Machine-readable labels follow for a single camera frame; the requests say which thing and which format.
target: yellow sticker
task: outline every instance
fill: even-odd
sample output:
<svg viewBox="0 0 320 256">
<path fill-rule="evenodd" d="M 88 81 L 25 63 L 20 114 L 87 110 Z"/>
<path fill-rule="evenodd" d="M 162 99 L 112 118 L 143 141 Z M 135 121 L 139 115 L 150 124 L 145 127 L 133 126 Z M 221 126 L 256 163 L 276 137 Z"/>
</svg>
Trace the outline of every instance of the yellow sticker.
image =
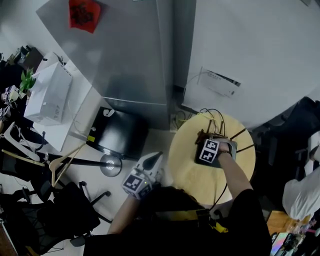
<svg viewBox="0 0 320 256">
<path fill-rule="evenodd" d="M 90 135 L 87 138 L 87 140 L 90 141 L 90 142 L 95 142 L 95 139 L 96 139 L 95 137 L 92 137 Z"/>
</svg>

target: white device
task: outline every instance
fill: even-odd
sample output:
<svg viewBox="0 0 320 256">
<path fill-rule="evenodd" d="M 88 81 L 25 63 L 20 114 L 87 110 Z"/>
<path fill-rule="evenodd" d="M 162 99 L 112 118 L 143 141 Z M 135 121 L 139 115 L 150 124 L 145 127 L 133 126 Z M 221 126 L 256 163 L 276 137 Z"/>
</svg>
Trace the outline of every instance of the white device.
<svg viewBox="0 0 320 256">
<path fill-rule="evenodd" d="M 56 62 L 33 77 L 36 81 L 24 117 L 44 126 L 59 125 L 73 76 Z"/>
<path fill-rule="evenodd" d="M 161 151 L 141 157 L 122 183 L 123 190 L 139 200 L 142 199 L 152 190 L 153 184 L 157 181 L 163 157 Z"/>
<path fill-rule="evenodd" d="M 198 81 L 199 85 L 205 86 L 221 96 L 232 98 L 239 91 L 239 82 L 214 73 L 207 69 L 201 69 Z"/>
</svg>

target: person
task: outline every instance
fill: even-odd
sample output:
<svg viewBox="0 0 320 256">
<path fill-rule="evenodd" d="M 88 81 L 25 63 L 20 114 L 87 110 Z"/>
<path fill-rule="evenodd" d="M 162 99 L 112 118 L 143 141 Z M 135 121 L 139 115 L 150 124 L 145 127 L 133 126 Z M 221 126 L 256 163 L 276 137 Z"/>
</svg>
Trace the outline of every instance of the person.
<svg viewBox="0 0 320 256">
<path fill-rule="evenodd" d="M 109 227 L 107 235 L 86 239 L 84 254 L 103 255 L 112 249 L 119 253 L 159 253 L 177 251 L 211 255 L 269 256 L 272 242 L 262 209 L 245 173 L 233 160 L 226 143 L 220 143 L 218 161 L 223 168 L 233 204 L 223 224 L 228 232 L 191 221 L 165 221 L 159 212 L 203 209 L 183 190 L 155 188 L 141 201 L 129 195 Z"/>
<path fill-rule="evenodd" d="M 320 147 L 313 148 L 309 153 L 312 161 L 320 161 Z M 320 167 L 298 181 L 289 180 L 282 196 L 285 212 L 294 220 L 303 220 L 306 216 L 320 209 Z"/>
</svg>

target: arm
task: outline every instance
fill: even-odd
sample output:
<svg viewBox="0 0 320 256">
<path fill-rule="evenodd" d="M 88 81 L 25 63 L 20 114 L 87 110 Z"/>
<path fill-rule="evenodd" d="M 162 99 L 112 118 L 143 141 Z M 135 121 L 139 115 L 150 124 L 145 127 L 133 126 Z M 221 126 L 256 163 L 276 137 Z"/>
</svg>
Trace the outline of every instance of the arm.
<svg viewBox="0 0 320 256">
<path fill-rule="evenodd" d="M 120 234 L 135 218 L 140 201 L 129 195 L 116 213 L 108 234 Z"/>
<path fill-rule="evenodd" d="M 220 143 L 220 151 L 229 151 L 227 143 Z M 229 191 L 232 198 L 235 199 L 242 191 L 252 190 L 244 171 L 233 160 L 230 154 L 222 153 L 218 156 L 218 161 L 224 171 L 226 183 L 228 184 Z"/>
</svg>

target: silver refrigerator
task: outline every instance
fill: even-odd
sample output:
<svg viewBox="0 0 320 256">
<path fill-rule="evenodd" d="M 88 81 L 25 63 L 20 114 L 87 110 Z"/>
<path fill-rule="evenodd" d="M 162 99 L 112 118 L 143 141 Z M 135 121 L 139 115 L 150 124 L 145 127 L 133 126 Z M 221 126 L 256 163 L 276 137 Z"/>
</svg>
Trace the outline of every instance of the silver refrigerator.
<svg viewBox="0 0 320 256">
<path fill-rule="evenodd" d="M 94 33 L 69 28 L 67 0 L 37 15 L 66 55 L 118 111 L 169 129 L 173 86 L 173 1 L 100 0 Z"/>
</svg>

